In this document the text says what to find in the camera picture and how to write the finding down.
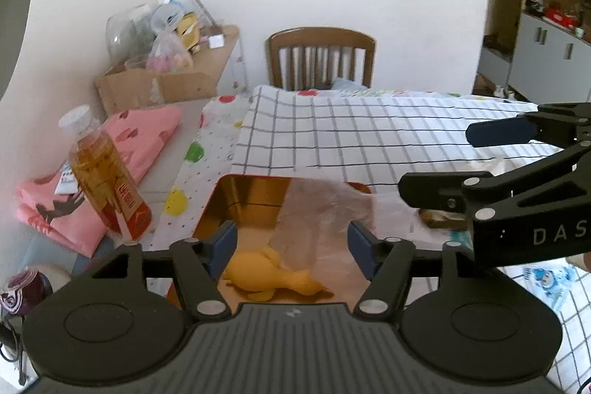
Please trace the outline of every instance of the green dot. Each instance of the green dot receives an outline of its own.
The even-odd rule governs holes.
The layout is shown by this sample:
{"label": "green dot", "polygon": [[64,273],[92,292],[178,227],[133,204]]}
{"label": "green dot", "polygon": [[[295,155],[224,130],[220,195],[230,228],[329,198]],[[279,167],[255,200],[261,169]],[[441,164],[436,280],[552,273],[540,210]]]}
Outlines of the green dot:
{"label": "green dot", "polygon": [[199,142],[191,142],[185,155],[185,161],[197,162],[205,156],[205,149]]}

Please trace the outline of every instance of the yellow dot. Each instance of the yellow dot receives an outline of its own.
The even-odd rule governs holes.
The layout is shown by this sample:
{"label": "yellow dot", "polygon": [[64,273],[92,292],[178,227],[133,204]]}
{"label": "yellow dot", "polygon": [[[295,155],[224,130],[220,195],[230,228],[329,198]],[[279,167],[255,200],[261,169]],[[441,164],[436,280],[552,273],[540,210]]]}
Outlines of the yellow dot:
{"label": "yellow dot", "polygon": [[168,215],[181,215],[188,207],[188,199],[181,189],[176,187],[170,191],[166,203],[164,204],[164,212]]}

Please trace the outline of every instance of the orange toy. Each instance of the orange toy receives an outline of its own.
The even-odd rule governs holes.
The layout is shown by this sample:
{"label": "orange toy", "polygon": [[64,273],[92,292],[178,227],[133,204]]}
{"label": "orange toy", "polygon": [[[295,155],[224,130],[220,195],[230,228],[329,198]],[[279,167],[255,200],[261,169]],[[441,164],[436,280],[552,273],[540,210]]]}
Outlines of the orange toy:
{"label": "orange toy", "polygon": [[255,302],[269,301],[278,288],[290,289],[304,296],[330,292],[312,279],[307,270],[282,269],[279,254],[270,247],[263,247],[260,251],[236,252],[222,278],[248,291],[247,297]]}

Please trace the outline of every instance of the checkered tablecloth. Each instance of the checkered tablecloth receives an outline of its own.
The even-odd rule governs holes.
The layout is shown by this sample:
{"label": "checkered tablecloth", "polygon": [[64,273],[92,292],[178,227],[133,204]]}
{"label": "checkered tablecloth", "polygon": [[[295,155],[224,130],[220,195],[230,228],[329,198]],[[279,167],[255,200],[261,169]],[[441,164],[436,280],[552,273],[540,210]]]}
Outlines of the checkered tablecloth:
{"label": "checkered tablecloth", "polygon": [[[236,144],[231,172],[293,175],[321,168],[325,175],[361,182],[373,192],[394,191],[406,172],[460,171],[466,161],[504,158],[517,168],[558,149],[529,144],[481,147],[466,140],[469,124],[506,119],[536,110],[528,103],[437,97],[324,97],[270,86],[253,93]],[[591,275],[578,279],[560,313],[563,345],[549,373],[558,386],[576,393],[591,371]],[[522,267],[506,268],[522,283]],[[436,289],[436,279],[417,279],[409,301]]]}

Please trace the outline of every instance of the white bottle cap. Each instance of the white bottle cap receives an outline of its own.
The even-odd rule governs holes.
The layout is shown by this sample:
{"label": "white bottle cap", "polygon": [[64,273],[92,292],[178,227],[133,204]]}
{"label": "white bottle cap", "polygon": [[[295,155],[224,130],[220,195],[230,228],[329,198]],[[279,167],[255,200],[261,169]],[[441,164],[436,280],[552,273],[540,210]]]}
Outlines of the white bottle cap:
{"label": "white bottle cap", "polygon": [[90,106],[84,104],[69,110],[62,116],[58,125],[65,133],[71,136],[77,136],[84,133],[91,126],[94,116],[90,111]]}

